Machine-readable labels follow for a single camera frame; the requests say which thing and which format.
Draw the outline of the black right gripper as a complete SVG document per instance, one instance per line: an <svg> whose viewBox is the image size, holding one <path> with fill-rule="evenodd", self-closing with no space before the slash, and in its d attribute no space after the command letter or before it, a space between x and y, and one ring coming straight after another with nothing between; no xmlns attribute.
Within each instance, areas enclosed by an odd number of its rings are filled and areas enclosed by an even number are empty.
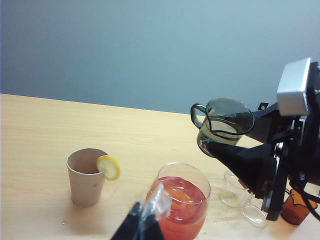
<svg viewBox="0 0 320 240"><path fill-rule="evenodd" d="M301 195L309 212L319 219L311 202L320 199L305 187L320 183L320 116L281 116L277 103L252 113L254 126L246 136L263 144L246 148L209 142L206 150L258 198L264 198L267 220L276 221L284 212L286 185Z"/></svg>

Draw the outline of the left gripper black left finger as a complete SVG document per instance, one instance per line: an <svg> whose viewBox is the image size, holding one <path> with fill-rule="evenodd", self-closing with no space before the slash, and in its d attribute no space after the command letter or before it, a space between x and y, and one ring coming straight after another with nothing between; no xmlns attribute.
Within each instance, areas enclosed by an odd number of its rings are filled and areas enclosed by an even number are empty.
<svg viewBox="0 0 320 240"><path fill-rule="evenodd" d="M128 211L125 219L112 236L112 240L139 240L139 221L141 217L141 203L135 202Z"/></svg>

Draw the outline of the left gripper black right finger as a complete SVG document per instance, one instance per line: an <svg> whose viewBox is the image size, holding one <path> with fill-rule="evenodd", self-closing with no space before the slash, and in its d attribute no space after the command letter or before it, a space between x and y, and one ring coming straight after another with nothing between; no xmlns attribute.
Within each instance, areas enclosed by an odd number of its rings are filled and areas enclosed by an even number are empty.
<svg viewBox="0 0 320 240"><path fill-rule="evenodd" d="M149 215L141 224L142 240L164 240L162 230L155 215Z"/></svg>

